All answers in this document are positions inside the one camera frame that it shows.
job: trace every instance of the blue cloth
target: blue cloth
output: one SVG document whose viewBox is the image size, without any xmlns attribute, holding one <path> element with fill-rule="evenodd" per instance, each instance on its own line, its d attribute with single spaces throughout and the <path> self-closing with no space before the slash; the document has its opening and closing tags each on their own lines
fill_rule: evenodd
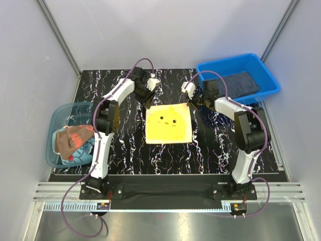
<svg viewBox="0 0 321 241">
<path fill-rule="evenodd" d="M 56 145 L 56 133 L 61 132 L 66 130 L 66 128 L 61 128 L 57 131 L 55 131 L 52 135 L 52 148 L 54 153 L 59 154 L 55 151 L 55 145 Z M 68 160 L 62 160 L 62 164 L 66 165 L 66 164 L 73 164 L 73 163 L 77 163 L 79 166 L 80 165 L 84 165 L 87 163 L 90 163 L 92 161 L 92 155 L 91 150 L 95 145 L 95 139 L 92 137 L 90 138 L 84 145 L 82 145 L 80 148 L 78 148 L 78 150 L 76 150 L 72 156 L 68 159 Z"/>
</svg>

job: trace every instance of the teal bin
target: teal bin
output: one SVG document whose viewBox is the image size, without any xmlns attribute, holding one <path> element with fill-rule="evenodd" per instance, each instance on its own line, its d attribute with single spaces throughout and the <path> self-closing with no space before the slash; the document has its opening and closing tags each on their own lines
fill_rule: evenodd
<svg viewBox="0 0 321 241">
<path fill-rule="evenodd" d="M 264 63 L 255 54 L 244 54 L 231 58 L 205 62 L 197 65 L 196 71 L 211 70 L 224 76 L 248 72 L 255 83 L 260 87 L 256 94 L 236 98 L 235 101 L 241 104 L 253 104 L 264 101 L 269 95 L 280 91 L 280 86 L 276 79 L 266 68 Z M 199 84 L 203 88 L 203 82 L 218 77 L 211 73 L 199 75 Z"/>
<path fill-rule="evenodd" d="M 93 103 L 91 102 L 65 104 L 53 113 L 46 148 L 46 161 L 49 166 L 55 168 L 79 166 L 78 163 L 62 164 L 60 155 L 53 151 L 52 135 L 64 126 L 91 125 L 92 106 Z"/>
</svg>

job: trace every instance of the brown cloth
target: brown cloth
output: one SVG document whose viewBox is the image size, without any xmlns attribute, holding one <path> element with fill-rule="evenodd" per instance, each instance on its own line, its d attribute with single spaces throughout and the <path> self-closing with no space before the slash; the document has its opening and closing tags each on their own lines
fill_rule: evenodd
<svg viewBox="0 0 321 241">
<path fill-rule="evenodd" d="M 89 125 L 65 127 L 66 130 L 56 133 L 55 151 L 67 160 L 76 150 L 94 136 L 94 128 Z"/>
</svg>

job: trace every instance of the dark gray cloth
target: dark gray cloth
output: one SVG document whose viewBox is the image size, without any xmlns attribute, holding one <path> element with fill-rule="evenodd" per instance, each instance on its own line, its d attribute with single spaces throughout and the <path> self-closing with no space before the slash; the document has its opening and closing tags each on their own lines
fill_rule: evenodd
<svg viewBox="0 0 321 241">
<path fill-rule="evenodd" d="M 223 79 L 226 82 L 229 97 L 232 99 L 255 94 L 260 90 L 260 87 L 247 72 L 228 75 L 223 77 Z M 225 95 L 225 88 L 222 81 L 216 79 L 216 82 L 220 94 Z"/>
</svg>

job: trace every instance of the white wall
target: white wall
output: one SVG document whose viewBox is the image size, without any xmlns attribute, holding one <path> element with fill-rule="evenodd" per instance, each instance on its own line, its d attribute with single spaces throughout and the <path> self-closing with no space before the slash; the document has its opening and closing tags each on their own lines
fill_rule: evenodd
<svg viewBox="0 0 321 241">
<path fill-rule="evenodd" d="M 53 111 L 70 101 L 73 72 L 35 0 L 0 7 L 1 240 L 21 240 L 39 181 Z"/>
<path fill-rule="evenodd" d="M 321 237 L 321 1 L 301 1 L 266 65 L 281 85 L 267 100 L 293 181 Z"/>
<path fill-rule="evenodd" d="M 261 56 L 290 0 L 45 0 L 81 69 Z"/>
</svg>

